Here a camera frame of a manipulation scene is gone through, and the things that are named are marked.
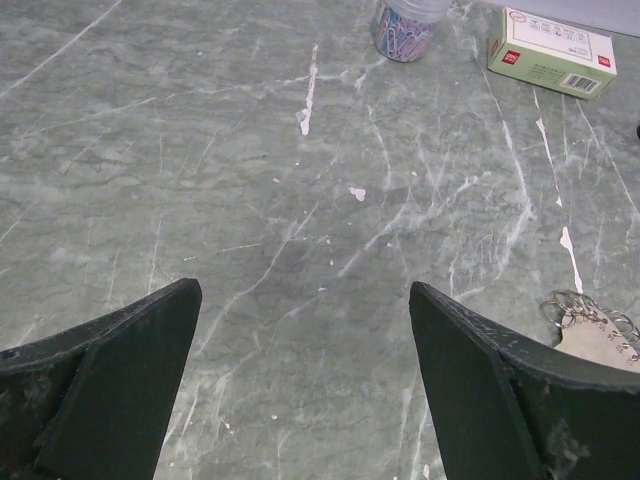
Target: green label on box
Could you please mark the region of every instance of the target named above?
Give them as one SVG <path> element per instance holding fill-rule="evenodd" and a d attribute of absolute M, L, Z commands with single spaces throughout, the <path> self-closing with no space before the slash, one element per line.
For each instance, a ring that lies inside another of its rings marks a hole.
<path fill-rule="evenodd" d="M 580 98 L 617 75 L 611 39 L 504 8 L 489 37 L 490 70 Z"/>

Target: metal key ring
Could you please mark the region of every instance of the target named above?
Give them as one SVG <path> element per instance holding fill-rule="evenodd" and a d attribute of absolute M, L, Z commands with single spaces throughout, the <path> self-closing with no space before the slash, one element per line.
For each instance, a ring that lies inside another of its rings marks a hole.
<path fill-rule="evenodd" d="M 556 319 L 551 318 L 547 312 L 546 312 L 546 308 L 549 306 L 554 306 L 559 308 L 562 312 L 564 312 L 564 315 L 562 315 L 562 320 L 560 320 L 560 322 L 558 322 Z M 544 317 L 549 320 L 551 323 L 553 323 L 556 327 L 558 328 L 569 328 L 571 326 L 573 326 L 573 324 L 576 323 L 576 317 L 575 315 L 572 314 L 571 310 L 568 309 L 565 305 L 562 305 L 558 302 L 554 302 L 554 301 L 546 301 L 540 304 L 540 311 L 542 312 L 542 315 L 544 315 Z M 570 320 L 569 323 L 565 324 L 562 323 L 563 320 L 569 316 Z"/>
<path fill-rule="evenodd" d="M 640 343 L 640 333 L 638 332 L 637 329 L 634 328 L 632 331 L 630 331 L 629 333 L 626 333 L 625 335 L 630 335 L 633 337 L 631 340 L 626 338 L 627 342 L 633 343 L 633 344 Z"/>
<path fill-rule="evenodd" d="M 580 314 L 593 317 L 598 316 L 598 304 L 589 295 L 574 292 L 573 290 L 565 290 L 564 292 L 559 293 L 567 297 Z"/>
<path fill-rule="evenodd" d="M 545 302 L 548 304 L 557 305 L 566 315 L 570 315 L 574 312 L 575 302 L 571 299 L 568 292 L 561 290 L 554 290 L 551 292 L 552 300 Z"/>
<path fill-rule="evenodd" d="M 631 321 L 631 319 L 619 310 L 613 310 L 611 308 L 608 308 L 606 310 L 603 310 L 602 313 L 608 316 L 612 321 L 624 323 L 630 327 L 629 330 L 624 330 L 624 331 L 619 328 L 618 330 L 620 330 L 620 333 L 623 333 L 623 334 L 631 333 L 636 328 L 634 323 Z"/>

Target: white paint speck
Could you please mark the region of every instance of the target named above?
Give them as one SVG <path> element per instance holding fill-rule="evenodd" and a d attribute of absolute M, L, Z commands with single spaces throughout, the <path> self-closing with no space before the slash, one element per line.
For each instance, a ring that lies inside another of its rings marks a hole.
<path fill-rule="evenodd" d="M 564 227 L 562 229 L 562 238 L 560 239 L 560 245 L 566 248 L 569 252 L 569 255 L 571 256 L 571 264 L 573 265 L 573 279 L 576 284 L 576 291 L 578 293 L 583 293 L 582 279 L 580 278 L 580 273 L 578 272 L 576 256 L 573 253 L 573 243 L 571 243 L 571 237 L 569 236 L 569 229 L 567 227 Z"/>
<path fill-rule="evenodd" d="M 351 192 L 351 195 L 356 197 L 356 200 L 359 202 L 364 202 L 364 197 L 367 194 L 367 191 L 364 188 L 349 187 L 349 192 Z"/>
<path fill-rule="evenodd" d="M 307 92 L 307 108 L 299 112 L 302 118 L 300 121 L 300 129 L 303 135 L 309 135 L 309 123 L 311 122 L 311 111 L 313 110 L 313 94 L 316 90 L 316 75 L 318 75 L 318 45 L 313 46 L 311 50 L 311 65 L 309 66 L 309 91 Z"/>

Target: marble surface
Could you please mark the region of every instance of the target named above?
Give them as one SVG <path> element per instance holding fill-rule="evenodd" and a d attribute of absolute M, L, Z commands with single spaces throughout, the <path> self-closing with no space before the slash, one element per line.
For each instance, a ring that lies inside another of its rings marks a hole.
<path fill-rule="evenodd" d="M 414 280 L 548 344 L 554 288 L 640 318 L 639 40 L 585 103 L 485 69 L 490 7 L 412 65 L 372 9 L 3 4 L 0 349 L 197 278 L 158 479 L 444 478 Z"/>

